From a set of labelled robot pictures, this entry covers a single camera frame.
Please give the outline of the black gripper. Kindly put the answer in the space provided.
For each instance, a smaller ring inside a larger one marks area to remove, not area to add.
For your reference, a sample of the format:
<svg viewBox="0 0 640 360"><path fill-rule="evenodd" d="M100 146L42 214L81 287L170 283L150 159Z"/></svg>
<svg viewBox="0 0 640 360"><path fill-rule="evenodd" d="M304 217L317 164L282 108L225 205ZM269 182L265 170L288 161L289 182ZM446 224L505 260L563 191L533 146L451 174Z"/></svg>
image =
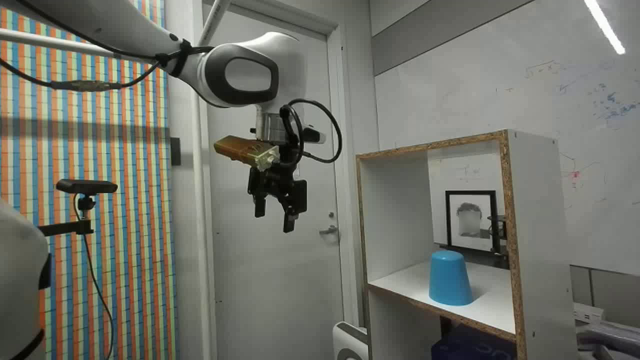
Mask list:
<svg viewBox="0 0 640 360"><path fill-rule="evenodd" d="M298 214L306 209L306 182L294 178L304 141L294 129L268 133L265 141L279 148L279 159L263 171L249 170L247 193L254 200L254 215L261 217L265 214L265 197L273 196L283 209L283 231L291 231Z"/></svg>

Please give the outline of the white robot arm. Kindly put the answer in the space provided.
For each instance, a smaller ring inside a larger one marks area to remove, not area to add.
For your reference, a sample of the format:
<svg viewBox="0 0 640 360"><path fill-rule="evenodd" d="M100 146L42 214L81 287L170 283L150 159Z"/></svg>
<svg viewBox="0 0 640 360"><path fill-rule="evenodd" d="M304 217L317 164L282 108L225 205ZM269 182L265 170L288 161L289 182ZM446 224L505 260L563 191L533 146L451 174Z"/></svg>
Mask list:
<svg viewBox="0 0 640 360"><path fill-rule="evenodd" d="M306 182L294 178L301 157L301 123L291 110L304 91L301 44L282 32L252 40L193 45L141 15L129 0L4 0L22 12L118 56L144 60L188 83L216 108L257 108L255 137L225 136L218 153L249 166L247 193L254 215L273 196L291 231L306 209Z"/></svg>

